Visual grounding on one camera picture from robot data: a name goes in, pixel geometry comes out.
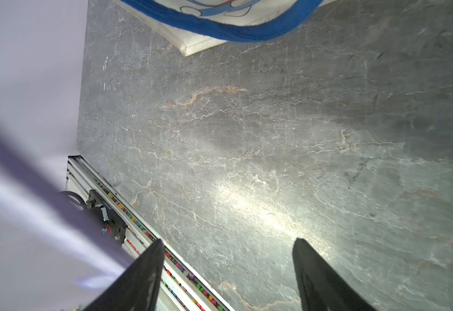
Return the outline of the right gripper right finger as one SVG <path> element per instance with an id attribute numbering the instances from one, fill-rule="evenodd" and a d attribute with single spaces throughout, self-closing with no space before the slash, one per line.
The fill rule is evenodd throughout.
<path id="1" fill-rule="evenodd" d="M 292 257 L 303 310 L 374 309 L 306 240 L 295 240 Z"/>

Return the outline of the purple mesh pouch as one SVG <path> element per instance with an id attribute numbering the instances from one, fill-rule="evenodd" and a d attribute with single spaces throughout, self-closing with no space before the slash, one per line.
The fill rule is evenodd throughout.
<path id="1" fill-rule="evenodd" d="M 0 216 L 109 278 L 131 260 L 0 137 Z"/>

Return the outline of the white canvas Doraemon tote bag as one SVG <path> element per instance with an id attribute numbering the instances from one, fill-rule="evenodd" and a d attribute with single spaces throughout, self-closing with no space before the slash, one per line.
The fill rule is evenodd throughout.
<path id="1" fill-rule="evenodd" d="M 281 37 L 327 1 L 118 1 L 123 9 L 190 56 L 226 42 Z"/>

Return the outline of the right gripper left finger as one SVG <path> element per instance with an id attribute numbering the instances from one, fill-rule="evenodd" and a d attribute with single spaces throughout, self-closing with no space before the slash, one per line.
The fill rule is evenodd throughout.
<path id="1" fill-rule="evenodd" d="M 157 239 L 85 310 L 155 310 L 164 258 L 163 241 Z"/>

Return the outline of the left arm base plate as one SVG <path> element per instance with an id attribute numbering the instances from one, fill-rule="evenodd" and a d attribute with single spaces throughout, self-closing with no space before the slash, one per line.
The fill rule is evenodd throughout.
<path id="1" fill-rule="evenodd" d="M 89 190 L 87 200 L 69 190 L 61 191 L 60 195 L 65 197 L 83 215 L 90 217 L 97 224 L 101 233 L 111 236 L 118 246 L 125 242 L 127 229 L 125 221 L 109 206 L 97 190 Z"/>

